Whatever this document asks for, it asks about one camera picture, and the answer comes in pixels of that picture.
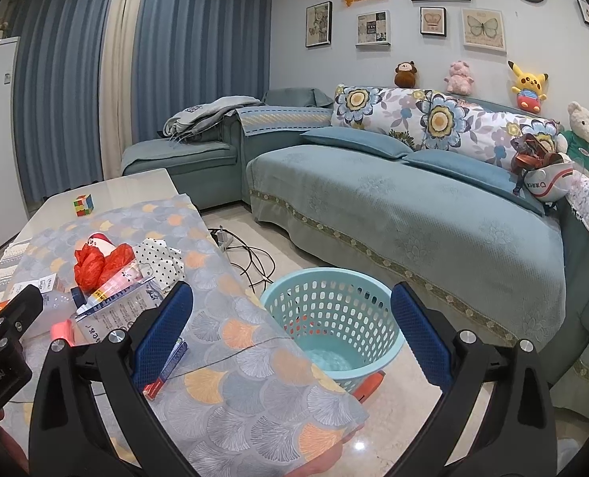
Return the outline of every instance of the basket rim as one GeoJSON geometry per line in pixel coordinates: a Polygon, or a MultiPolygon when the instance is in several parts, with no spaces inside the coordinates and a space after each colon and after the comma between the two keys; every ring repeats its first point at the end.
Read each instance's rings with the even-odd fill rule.
{"type": "MultiPolygon", "coordinates": [[[[367,274],[363,274],[358,271],[351,271],[350,269],[341,269],[339,267],[312,267],[309,269],[301,269],[299,271],[294,271],[290,274],[287,274],[284,277],[279,278],[279,280],[277,280],[273,284],[271,284],[271,286],[268,287],[265,290],[265,292],[262,293],[262,297],[260,299],[262,305],[264,305],[264,307],[265,307],[267,304],[267,301],[272,297],[271,296],[271,289],[277,289],[278,286],[282,285],[283,283],[286,283],[288,280],[290,280],[294,277],[297,277],[300,275],[305,275],[305,274],[312,274],[312,273],[337,273],[337,274],[357,276],[359,278],[363,278],[364,280],[368,281],[369,283],[371,283],[375,287],[378,287],[381,290],[381,292],[386,293],[388,298],[391,298],[391,296],[392,296],[392,291],[389,289],[389,287],[387,285],[385,285],[381,281],[376,280],[376,278],[372,278],[372,277],[368,276],[367,274]]],[[[366,366],[362,366],[361,368],[358,368],[358,369],[350,369],[349,371],[326,371],[326,370],[323,370],[323,372],[325,374],[327,374],[332,380],[355,380],[358,378],[366,377],[370,374],[380,371],[385,366],[387,366],[389,363],[391,363],[394,360],[394,358],[398,355],[398,353],[401,351],[401,348],[403,347],[404,343],[405,343],[405,336],[403,335],[403,331],[401,330],[401,328],[398,327],[398,335],[396,336],[394,343],[389,347],[389,350],[387,351],[387,353],[385,355],[381,356],[381,358],[376,359],[374,362],[369,363],[366,366]]]]}

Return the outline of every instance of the brown monkey plush toy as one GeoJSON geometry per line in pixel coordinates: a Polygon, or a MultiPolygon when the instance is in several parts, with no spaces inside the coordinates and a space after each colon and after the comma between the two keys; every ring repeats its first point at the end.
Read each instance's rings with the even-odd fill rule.
{"type": "Polygon", "coordinates": [[[394,84],[398,87],[412,89],[416,87],[416,75],[418,70],[414,66],[413,61],[409,63],[401,63],[396,67],[396,76],[394,77],[394,84]]]}

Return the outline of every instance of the plush toy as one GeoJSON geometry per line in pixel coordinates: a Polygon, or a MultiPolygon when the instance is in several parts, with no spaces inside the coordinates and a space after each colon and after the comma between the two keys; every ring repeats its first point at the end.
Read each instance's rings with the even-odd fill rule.
{"type": "Polygon", "coordinates": [[[571,102],[569,118],[571,130],[557,135],[557,150],[567,154],[589,172],[589,110],[577,102],[571,102]]]}
{"type": "Polygon", "coordinates": [[[449,77],[445,79],[447,82],[447,93],[455,93],[456,95],[464,95],[467,97],[473,90],[473,83],[471,78],[471,71],[469,65],[465,61],[458,61],[452,63],[449,68],[449,77]]]}
{"type": "Polygon", "coordinates": [[[546,100],[544,83],[548,80],[548,74],[526,74],[518,65],[509,61],[509,66],[518,78],[518,82],[512,87],[513,93],[518,94],[518,106],[529,113],[539,113],[542,102],[546,100]]]}
{"type": "Polygon", "coordinates": [[[413,61],[409,63],[401,63],[396,67],[396,76],[394,77],[394,84],[398,87],[412,89],[416,87],[416,74],[418,70],[414,66],[413,61]]]}

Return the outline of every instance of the curtain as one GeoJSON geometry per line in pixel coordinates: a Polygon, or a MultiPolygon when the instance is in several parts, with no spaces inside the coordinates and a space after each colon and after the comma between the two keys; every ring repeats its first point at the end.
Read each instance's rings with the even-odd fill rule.
{"type": "Polygon", "coordinates": [[[105,179],[122,175],[122,153],[131,145],[131,67],[140,1],[111,0],[107,12],[99,89],[99,132],[105,179]]]}
{"type": "Polygon", "coordinates": [[[132,89],[133,142],[219,97],[268,89],[271,0],[142,0],[132,89]]]}
{"type": "Polygon", "coordinates": [[[101,180],[98,79],[109,0],[16,0],[14,134],[25,199],[101,180]]]}

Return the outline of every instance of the power cord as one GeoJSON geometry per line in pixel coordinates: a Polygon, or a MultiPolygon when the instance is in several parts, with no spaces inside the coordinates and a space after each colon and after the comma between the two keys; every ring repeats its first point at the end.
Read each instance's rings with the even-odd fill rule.
{"type": "Polygon", "coordinates": [[[210,232],[211,236],[213,237],[213,239],[217,242],[217,245],[221,245],[221,242],[224,242],[223,249],[224,249],[224,252],[227,253],[227,255],[228,255],[228,251],[233,250],[233,249],[242,249],[248,253],[248,265],[246,265],[246,267],[242,267],[240,264],[230,261],[230,257],[229,257],[229,261],[230,261],[231,265],[233,265],[241,270],[241,272],[239,274],[240,276],[245,276],[248,279],[248,285],[252,289],[253,292],[255,291],[255,286],[257,286],[257,285],[261,285],[263,283],[263,290],[265,291],[268,288],[269,283],[274,283],[270,279],[270,277],[275,273],[275,270],[277,269],[277,265],[275,264],[274,258],[270,255],[270,253],[268,251],[266,251],[265,249],[261,249],[259,247],[253,247],[253,246],[248,245],[244,240],[239,238],[235,233],[233,233],[232,231],[229,231],[227,229],[224,229],[221,226],[210,227],[209,232],[210,232]],[[227,243],[225,242],[225,240],[222,240],[222,234],[230,235],[232,237],[233,240],[230,243],[230,245],[227,246],[226,245],[227,243]],[[260,256],[258,255],[258,253],[263,253],[270,260],[270,262],[272,264],[272,269],[270,270],[269,273],[266,272],[264,264],[262,263],[262,260],[260,259],[260,256]],[[248,273],[248,271],[251,269],[251,267],[254,268],[254,270],[260,276],[260,278],[261,278],[260,281],[252,281],[252,278],[248,273]]]}

